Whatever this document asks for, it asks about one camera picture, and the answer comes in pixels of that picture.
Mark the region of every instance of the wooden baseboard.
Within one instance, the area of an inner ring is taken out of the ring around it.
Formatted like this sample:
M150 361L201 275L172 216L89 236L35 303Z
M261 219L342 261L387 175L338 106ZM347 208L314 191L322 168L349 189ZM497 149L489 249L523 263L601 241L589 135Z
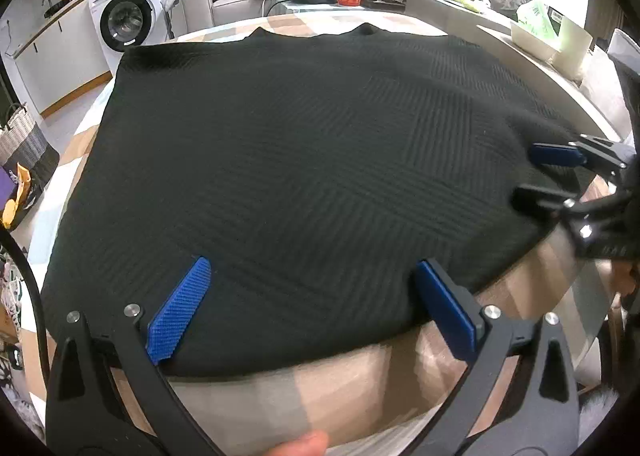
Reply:
M44 112L42 112L40 116L42 116L43 119L50 117L60 108L69 104L72 100L77 99L79 96L87 93L89 90L93 90L97 86L100 86L100 84L109 82L111 80L111 77L113 77L111 75L111 72L104 72L104 74L98 75L98 77L92 79L91 81L85 82L82 86L79 86L71 93L67 93L64 97L62 97L62 99L54 102L51 106L44 110Z

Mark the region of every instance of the checkered tablecloth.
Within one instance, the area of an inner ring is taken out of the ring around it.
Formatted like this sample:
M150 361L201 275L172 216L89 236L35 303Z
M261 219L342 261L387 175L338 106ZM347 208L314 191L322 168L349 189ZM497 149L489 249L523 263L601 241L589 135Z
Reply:
M443 35L434 27L399 14L332 11L238 22L189 34L178 41L240 40L257 27L288 36L339 34L364 22L394 32ZM40 286L58 223L91 152L113 83L107 85L79 125L35 217L29 262ZM606 184L596 179L587 196L606 192ZM561 318L576 366L609 308L609 272L608 262L575 259L568 237L558 227L478 299L499 306L512 317L537 319L553 309ZM33 313L27 296L22 302L28 386L33 395L45 399ZM258 454L312 428L328 431L332 446L382 432L375 438L334 448L333 452L366 450L368 454L389 456L399 452L427 422L428 412L442 403L464 369L465 365L450 355L437 328L427 324L380 344L276 372L225 381L174 378L171 385L204 431L230 456ZM131 416L144 426L124 376L116 370L114 376Z

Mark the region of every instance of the dark textured fabric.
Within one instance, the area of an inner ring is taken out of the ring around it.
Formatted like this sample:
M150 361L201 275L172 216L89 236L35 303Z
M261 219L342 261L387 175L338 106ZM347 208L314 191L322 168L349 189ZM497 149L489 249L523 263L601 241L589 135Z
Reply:
M108 336L128 303L144 325L204 256L211 286L168 374L268 370L389 338L425 319L419 259L478 291L548 232L509 199L519 183L580 189L574 172L527 160L569 128L447 36L365 24L132 49L60 225L47 325L60 341L79 309Z

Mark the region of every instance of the blue gripper pad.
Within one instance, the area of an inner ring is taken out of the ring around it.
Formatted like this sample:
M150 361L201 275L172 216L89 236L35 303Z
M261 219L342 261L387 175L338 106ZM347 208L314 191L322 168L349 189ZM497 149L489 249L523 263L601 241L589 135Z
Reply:
M146 352L154 365L171 358L210 282L211 264L206 258L198 258L149 323Z
M438 326L451 354L465 362L476 360L476 328L427 261L418 263L415 282L422 303Z
M533 165L577 167L585 165L587 157L575 146L535 143L529 148L529 160Z

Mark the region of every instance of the sink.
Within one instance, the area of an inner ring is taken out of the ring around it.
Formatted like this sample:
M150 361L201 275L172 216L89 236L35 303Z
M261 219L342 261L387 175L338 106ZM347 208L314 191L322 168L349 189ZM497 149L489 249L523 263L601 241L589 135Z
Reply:
M67 5L70 1L72 0L60 0L58 3L54 3L49 9L47 9L47 11L44 13L44 17L46 19L49 19L50 17L52 17L56 12L58 12L62 7L64 7L65 5Z

